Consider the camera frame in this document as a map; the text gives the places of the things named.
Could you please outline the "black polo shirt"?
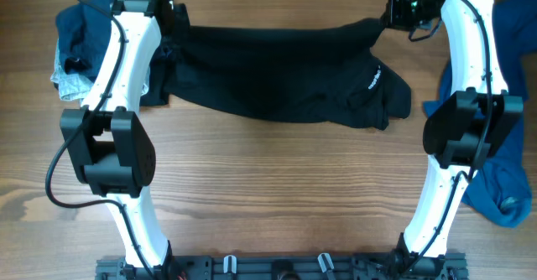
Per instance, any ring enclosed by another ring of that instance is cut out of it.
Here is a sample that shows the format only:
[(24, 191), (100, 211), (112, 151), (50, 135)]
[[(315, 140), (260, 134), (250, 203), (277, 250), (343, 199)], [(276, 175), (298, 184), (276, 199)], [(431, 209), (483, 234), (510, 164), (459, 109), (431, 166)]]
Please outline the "black polo shirt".
[(371, 52), (383, 30), (377, 18), (331, 29), (194, 26), (181, 4), (166, 88), (242, 117), (384, 130), (409, 116), (412, 96)]

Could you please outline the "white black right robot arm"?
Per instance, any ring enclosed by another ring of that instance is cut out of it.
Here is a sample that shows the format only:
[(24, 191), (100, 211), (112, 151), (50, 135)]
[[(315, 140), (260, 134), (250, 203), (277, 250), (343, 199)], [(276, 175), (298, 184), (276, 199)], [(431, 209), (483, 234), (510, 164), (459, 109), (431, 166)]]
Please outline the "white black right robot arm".
[(493, 32), (494, 0), (388, 0), (387, 29), (435, 34), (444, 25), (451, 52), (451, 94), (424, 127), (425, 185), (414, 216), (390, 252), (389, 279), (438, 279), (451, 259), (447, 237), (461, 199), (477, 171), (503, 144), (523, 114), (508, 91)]

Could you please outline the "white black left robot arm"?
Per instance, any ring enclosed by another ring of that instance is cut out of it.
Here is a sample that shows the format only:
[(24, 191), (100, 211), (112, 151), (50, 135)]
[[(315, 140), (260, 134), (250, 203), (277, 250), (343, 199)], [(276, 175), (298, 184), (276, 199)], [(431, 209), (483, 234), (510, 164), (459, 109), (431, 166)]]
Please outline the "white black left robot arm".
[(123, 239), (125, 257), (117, 275), (125, 279), (173, 279), (177, 275), (171, 246), (159, 227), (149, 185), (156, 153), (138, 114), (140, 98), (155, 50), (173, 27), (174, 0), (114, 0), (105, 13), (111, 35), (98, 76), (78, 109), (60, 119), (64, 143), (45, 176), (52, 193), (52, 175), (68, 153), (78, 180), (105, 205)]

